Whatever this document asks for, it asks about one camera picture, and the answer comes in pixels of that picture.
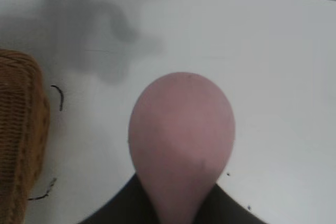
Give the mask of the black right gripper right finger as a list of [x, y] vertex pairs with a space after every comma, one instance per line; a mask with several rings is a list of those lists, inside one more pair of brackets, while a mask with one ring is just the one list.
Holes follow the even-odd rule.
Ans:
[[193, 223], [200, 224], [264, 224], [244, 209], [217, 184], [203, 201]]

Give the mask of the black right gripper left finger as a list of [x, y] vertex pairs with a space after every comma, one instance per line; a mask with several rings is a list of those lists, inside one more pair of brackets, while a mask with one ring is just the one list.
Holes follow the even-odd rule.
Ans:
[[111, 200], [81, 223], [159, 223], [159, 219], [137, 175], [134, 174]]

